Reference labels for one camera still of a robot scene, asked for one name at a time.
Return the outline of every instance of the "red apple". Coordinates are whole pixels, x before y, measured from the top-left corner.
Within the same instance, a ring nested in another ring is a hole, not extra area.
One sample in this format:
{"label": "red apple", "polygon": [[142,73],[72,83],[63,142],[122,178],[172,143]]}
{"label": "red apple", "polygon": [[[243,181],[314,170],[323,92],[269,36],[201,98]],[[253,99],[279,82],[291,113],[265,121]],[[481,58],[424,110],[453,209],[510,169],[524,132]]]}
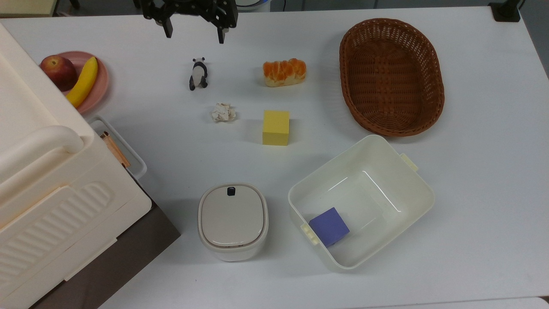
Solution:
{"label": "red apple", "polygon": [[78,80],[76,68],[70,60],[59,55],[45,57],[40,68],[60,91],[71,90]]}

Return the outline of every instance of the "yellow sponge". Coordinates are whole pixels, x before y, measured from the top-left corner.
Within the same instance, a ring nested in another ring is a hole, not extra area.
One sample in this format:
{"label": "yellow sponge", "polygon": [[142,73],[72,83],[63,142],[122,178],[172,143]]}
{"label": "yellow sponge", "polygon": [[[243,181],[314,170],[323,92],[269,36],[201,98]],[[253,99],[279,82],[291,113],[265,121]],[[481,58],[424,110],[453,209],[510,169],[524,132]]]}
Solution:
{"label": "yellow sponge", "polygon": [[286,146],[290,134],[290,112],[264,111],[263,145]]}

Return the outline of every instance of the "panda figurine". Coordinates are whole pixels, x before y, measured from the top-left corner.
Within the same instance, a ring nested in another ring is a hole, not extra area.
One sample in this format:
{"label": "panda figurine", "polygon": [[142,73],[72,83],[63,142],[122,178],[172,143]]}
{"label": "panda figurine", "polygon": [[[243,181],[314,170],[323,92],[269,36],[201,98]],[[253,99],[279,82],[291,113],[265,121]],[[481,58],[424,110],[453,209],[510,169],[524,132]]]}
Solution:
{"label": "panda figurine", "polygon": [[206,82],[206,78],[208,77],[208,70],[206,69],[204,60],[204,57],[193,59],[193,74],[191,75],[191,79],[189,80],[189,88],[191,90],[194,90],[198,86],[202,88],[206,88],[208,86],[208,83]]}

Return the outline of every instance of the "brown basket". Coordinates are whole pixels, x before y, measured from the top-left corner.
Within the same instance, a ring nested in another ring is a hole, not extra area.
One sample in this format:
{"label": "brown basket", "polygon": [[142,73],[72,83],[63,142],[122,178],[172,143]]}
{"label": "brown basket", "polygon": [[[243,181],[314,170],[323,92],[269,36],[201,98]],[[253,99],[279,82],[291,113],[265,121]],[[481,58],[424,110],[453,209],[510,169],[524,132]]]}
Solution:
{"label": "brown basket", "polygon": [[355,120],[385,136],[429,129],[444,106],[433,45],[411,25],[369,19],[351,28],[339,47],[341,88]]}

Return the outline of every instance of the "purple cube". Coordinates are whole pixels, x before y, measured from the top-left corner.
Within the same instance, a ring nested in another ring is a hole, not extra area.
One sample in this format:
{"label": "purple cube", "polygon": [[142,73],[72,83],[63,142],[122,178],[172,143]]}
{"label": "purple cube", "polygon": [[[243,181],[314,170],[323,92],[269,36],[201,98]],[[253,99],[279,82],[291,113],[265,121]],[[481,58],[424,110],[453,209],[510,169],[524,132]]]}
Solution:
{"label": "purple cube", "polygon": [[334,207],[310,220],[309,226],[326,247],[340,241],[349,233],[349,228]]}

